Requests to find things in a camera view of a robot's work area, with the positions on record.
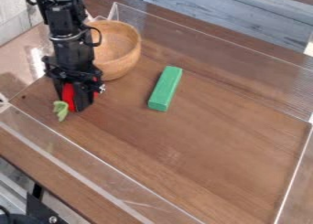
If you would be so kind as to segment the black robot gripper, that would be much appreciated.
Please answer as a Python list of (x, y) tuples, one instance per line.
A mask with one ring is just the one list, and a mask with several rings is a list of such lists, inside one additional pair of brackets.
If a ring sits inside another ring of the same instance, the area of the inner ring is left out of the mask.
[(92, 42), (90, 35), (49, 36), (53, 55), (44, 56), (45, 75), (52, 79), (58, 100), (62, 100), (65, 83), (73, 84), (73, 103), (81, 112), (93, 102), (94, 92), (104, 91), (102, 71), (93, 65), (93, 48), (100, 41)]

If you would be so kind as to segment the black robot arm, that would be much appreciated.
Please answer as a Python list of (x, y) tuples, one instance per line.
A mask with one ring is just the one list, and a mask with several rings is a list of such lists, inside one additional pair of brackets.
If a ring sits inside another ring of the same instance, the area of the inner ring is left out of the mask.
[(36, 5), (49, 28), (53, 55), (44, 56), (45, 75), (52, 79), (60, 100), (70, 112), (81, 112), (105, 90), (102, 71), (93, 65), (93, 48), (101, 32), (85, 24), (82, 0), (25, 0)]

